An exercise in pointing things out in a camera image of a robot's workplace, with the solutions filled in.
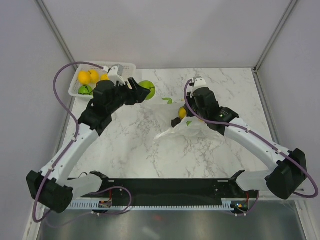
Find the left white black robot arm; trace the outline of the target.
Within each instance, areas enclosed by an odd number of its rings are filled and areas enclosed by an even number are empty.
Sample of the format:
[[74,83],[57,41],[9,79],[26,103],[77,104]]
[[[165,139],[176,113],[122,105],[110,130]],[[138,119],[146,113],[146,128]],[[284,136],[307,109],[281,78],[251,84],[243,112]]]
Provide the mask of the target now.
[[100,173],[74,179],[69,178],[70,173],[112,122],[112,114],[124,105],[143,103],[150,93],[150,89],[140,86],[132,77],[125,85],[111,80],[99,81],[93,90],[93,98],[77,121],[77,129],[70,142],[39,172],[32,170],[28,173],[26,182],[35,203],[60,214],[76,198],[91,193],[105,197],[110,186]]

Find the large green fake apple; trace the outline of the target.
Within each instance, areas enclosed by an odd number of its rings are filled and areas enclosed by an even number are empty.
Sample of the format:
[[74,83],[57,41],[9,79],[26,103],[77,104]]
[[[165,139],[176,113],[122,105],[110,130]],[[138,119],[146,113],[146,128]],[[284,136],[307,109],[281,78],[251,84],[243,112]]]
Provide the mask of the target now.
[[155,96],[156,87],[151,81],[143,80],[139,83],[139,85],[145,89],[150,90],[150,93],[147,95],[146,100],[150,100]]

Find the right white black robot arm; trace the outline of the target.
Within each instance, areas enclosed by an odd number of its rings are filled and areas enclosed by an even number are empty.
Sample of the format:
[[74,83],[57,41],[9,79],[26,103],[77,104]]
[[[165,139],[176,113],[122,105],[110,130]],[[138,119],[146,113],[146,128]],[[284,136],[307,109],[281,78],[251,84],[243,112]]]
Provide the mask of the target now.
[[238,113],[219,105],[207,86],[183,93],[188,116],[205,122],[211,131],[231,139],[256,156],[266,170],[239,170],[228,185],[229,193],[241,197],[247,191],[270,191],[282,200],[298,195],[298,187],[307,179],[305,153],[290,150],[254,131]]

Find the dark brown fake fruit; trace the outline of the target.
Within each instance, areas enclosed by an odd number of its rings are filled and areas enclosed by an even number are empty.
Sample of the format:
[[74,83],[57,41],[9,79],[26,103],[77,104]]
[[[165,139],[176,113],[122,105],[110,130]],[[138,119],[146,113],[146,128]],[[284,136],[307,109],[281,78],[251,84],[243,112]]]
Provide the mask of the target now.
[[175,119],[171,120],[171,127],[175,128],[181,122],[182,122],[182,119],[180,117],[176,117]]

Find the yellow fake orange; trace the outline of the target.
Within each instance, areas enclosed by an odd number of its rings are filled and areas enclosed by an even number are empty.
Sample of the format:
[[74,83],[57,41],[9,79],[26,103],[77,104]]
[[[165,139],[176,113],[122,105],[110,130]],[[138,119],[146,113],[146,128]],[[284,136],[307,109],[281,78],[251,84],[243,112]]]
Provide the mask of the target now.
[[180,107],[178,110],[178,117],[183,120],[187,115],[187,111],[184,107]]

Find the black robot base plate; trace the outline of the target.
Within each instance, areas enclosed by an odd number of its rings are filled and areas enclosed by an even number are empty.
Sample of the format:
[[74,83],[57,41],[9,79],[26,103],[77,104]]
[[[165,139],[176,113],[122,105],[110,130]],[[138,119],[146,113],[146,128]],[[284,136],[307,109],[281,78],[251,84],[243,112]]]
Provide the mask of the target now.
[[199,206],[218,205],[222,199],[255,199],[257,190],[243,191],[235,178],[109,178],[104,177],[99,194],[88,193],[85,197],[107,198],[117,206],[127,206],[130,200],[124,187],[132,195],[133,206]]

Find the white lemon-print plastic bag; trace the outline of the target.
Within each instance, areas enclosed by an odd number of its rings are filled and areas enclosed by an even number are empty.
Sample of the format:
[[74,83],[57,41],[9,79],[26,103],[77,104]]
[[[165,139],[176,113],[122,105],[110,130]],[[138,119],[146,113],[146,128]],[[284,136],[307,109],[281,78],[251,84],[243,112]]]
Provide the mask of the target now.
[[171,120],[179,117],[178,111],[185,106],[182,98],[163,97],[151,100],[149,109],[159,123],[159,133],[154,140],[159,142],[176,137],[202,138],[217,141],[220,134],[211,130],[203,121],[197,117],[186,116],[176,127],[171,126]]

